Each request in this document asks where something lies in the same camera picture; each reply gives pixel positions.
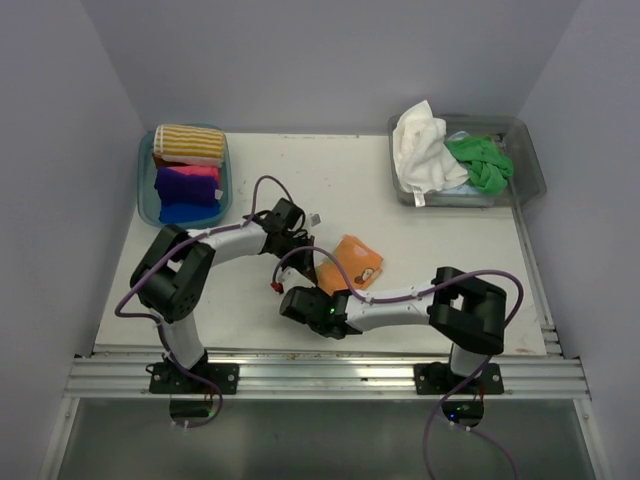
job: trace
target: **gray plastic bin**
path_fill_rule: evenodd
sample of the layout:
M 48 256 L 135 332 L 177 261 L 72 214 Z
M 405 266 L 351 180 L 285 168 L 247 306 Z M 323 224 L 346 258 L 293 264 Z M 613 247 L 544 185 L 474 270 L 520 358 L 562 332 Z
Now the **gray plastic bin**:
M 490 135 L 504 154 L 513 161 L 514 174 L 508 187 L 499 195 L 456 195 L 443 192 L 427 193 L 424 196 L 431 207 L 491 207 L 510 206 L 515 202 L 524 205 L 533 198 L 547 192 L 538 157 L 533 148 L 529 130 L 524 122 L 514 117 L 483 115 L 437 115 L 447 122 L 447 137 L 464 130 L 470 135 Z M 400 187 L 393 163 L 393 130 L 400 115 L 389 119 L 389 153 L 391 179 L 400 203 L 415 205 L 413 193 Z

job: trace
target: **blue cloth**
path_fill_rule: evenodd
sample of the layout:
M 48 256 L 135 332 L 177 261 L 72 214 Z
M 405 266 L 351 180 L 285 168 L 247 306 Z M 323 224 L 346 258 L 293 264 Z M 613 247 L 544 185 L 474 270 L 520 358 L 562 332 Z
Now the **blue cloth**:
M 162 204 L 160 221 L 169 223 L 188 223 L 215 217 L 220 213 L 220 204 L 216 202 L 212 207 L 191 205 L 189 203 Z
M 218 182 L 211 175 L 184 175 L 159 168 L 154 185 L 163 204 L 190 203 L 212 207 L 217 203 Z

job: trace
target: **teal basket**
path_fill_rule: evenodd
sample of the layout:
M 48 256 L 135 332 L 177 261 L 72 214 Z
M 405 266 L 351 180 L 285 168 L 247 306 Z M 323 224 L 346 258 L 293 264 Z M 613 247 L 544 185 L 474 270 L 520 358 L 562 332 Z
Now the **teal basket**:
M 213 128 L 219 130 L 213 125 L 202 123 L 189 124 L 193 127 Z M 140 142 L 138 151 L 138 214 L 149 225 L 155 227 L 163 227 L 160 218 L 160 197 L 154 188 L 156 183 L 156 174 L 158 169 L 151 156 L 153 153 L 153 137 L 155 131 L 147 133 Z M 224 141 L 224 162 L 220 167 L 220 185 L 222 190 L 222 198 L 220 201 L 220 213 L 213 217 L 204 218 L 197 222 L 187 222 L 178 224 L 182 228 L 209 228 L 217 225 L 227 214 L 233 201 L 233 189 L 231 188 L 231 158 L 229 157 L 229 147 L 227 139 Z

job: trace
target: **orange cloth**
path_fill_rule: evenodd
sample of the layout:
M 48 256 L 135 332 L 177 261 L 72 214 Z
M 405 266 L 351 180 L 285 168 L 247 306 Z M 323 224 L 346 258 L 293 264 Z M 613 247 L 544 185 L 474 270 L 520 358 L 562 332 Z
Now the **orange cloth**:
M 333 251 L 333 255 L 344 267 L 351 283 L 357 289 L 364 290 L 382 273 L 383 258 L 367 247 L 357 237 L 345 235 Z M 329 295 L 337 290 L 346 290 L 338 267 L 329 259 L 316 268 L 318 286 Z

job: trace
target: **yellow striped towel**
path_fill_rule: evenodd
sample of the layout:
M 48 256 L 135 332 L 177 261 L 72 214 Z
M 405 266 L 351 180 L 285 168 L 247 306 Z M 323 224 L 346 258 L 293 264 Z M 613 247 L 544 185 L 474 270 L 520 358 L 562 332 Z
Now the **yellow striped towel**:
M 153 153 L 165 162 L 220 167 L 224 160 L 224 133 L 188 125 L 160 125 Z

